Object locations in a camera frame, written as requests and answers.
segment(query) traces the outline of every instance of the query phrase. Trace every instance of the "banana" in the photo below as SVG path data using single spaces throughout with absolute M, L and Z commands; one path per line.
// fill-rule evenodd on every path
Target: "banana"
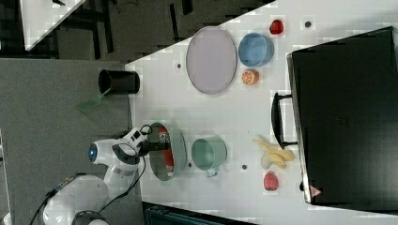
M 273 161 L 280 168 L 282 168 L 282 169 L 286 168 L 286 163 L 284 162 L 283 158 L 280 157 L 278 154 L 268 153 L 268 157 L 271 161 Z
M 278 154 L 285 161 L 293 161 L 295 159 L 295 155 L 291 150 L 277 150 L 277 151 L 269 151 L 270 153 Z
M 295 159 L 295 155 L 291 150 L 283 150 L 281 148 L 278 148 L 277 146 L 270 146 L 269 144 L 257 139 L 253 139 L 253 141 L 267 151 L 261 157 L 262 166 L 265 170 L 270 166 L 268 166 L 266 162 L 266 157 L 268 157 L 269 160 L 271 160 L 282 169 L 286 168 L 286 161 L 293 161 Z

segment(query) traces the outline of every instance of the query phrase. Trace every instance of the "orange food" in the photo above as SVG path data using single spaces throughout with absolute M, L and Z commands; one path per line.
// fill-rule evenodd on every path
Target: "orange food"
M 256 84 L 258 82 L 258 79 L 258 72 L 254 68 L 247 69 L 242 74 L 242 81 L 247 85 Z

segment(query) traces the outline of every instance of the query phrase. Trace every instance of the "small black dot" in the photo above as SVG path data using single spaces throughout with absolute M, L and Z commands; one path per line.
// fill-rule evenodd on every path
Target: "small black dot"
M 313 25 L 311 22 L 306 22 L 305 24 L 305 27 L 307 27 L 307 28 L 309 28 L 309 27 L 311 27 L 311 25 Z

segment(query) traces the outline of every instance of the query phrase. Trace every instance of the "red warning label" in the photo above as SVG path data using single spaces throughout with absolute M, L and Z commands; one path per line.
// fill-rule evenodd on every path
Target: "red warning label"
M 322 191 L 320 191 L 319 189 L 316 189 L 315 187 L 310 186 L 310 191 L 311 191 L 311 195 L 314 197 L 322 194 Z

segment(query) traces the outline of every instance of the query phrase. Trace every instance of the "yellow banana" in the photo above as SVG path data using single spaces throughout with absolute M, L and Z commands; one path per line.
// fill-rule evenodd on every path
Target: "yellow banana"
M 295 159 L 295 155 L 291 150 L 277 150 L 277 151 L 269 151 L 270 153 L 278 154 L 285 161 L 293 161 Z
M 268 153 L 268 157 L 273 163 L 279 166 L 282 169 L 286 168 L 286 163 L 284 162 L 283 158 L 280 157 L 278 154 L 275 153 Z
M 283 150 L 277 146 L 270 146 L 269 144 L 256 139 L 253 139 L 253 141 L 267 151 L 265 153 L 267 154 L 267 156 L 263 157 L 268 157 L 269 160 L 271 160 L 273 163 L 275 163 L 277 166 L 279 166 L 282 169 L 286 168 L 286 163 L 285 163 L 286 161 L 292 161 L 293 159 L 295 159 L 295 155 L 291 150 Z

